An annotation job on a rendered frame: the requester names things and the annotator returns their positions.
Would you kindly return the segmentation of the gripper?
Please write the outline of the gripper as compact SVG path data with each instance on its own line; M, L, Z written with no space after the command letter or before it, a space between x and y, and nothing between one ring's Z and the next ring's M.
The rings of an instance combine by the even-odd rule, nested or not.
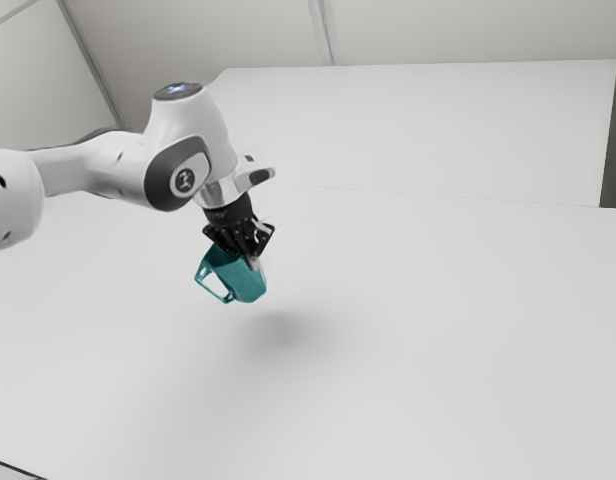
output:
M217 246L230 253L247 253L252 271L261 268L260 256L275 232L272 224L255 215L248 193L218 208L202 208L207 219L203 233Z

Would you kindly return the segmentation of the teal faceted mug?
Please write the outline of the teal faceted mug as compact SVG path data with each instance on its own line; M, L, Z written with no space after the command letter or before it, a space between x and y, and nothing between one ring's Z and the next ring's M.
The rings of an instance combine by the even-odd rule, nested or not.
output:
M224 295L218 293L207 283L207 279L211 275L214 275L225 288ZM202 258L194 280L210 295L224 304L233 301L254 303L267 291L266 278L259 264L252 269L246 258L227 252L215 244L208 249Z

